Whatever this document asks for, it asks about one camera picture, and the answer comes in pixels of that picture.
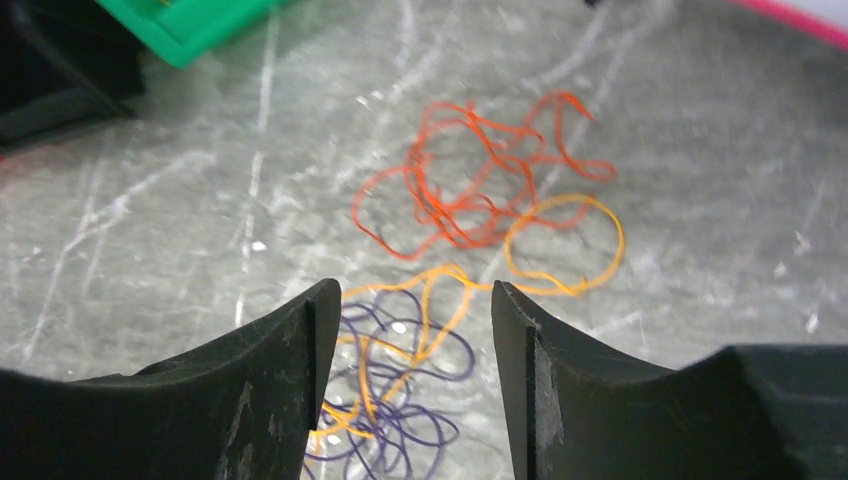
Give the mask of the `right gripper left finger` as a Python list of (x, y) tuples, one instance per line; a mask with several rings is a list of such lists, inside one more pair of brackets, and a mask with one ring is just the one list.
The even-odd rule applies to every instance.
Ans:
[(341, 310), (324, 279), (277, 310), (133, 375), (1, 374), (5, 479), (297, 479)]

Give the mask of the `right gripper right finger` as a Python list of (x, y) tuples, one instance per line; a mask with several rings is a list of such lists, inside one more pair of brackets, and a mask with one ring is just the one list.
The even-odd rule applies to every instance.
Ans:
[(491, 319), (518, 479), (843, 479), (847, 349), (726, 346), (637, 359), (496, 282)]

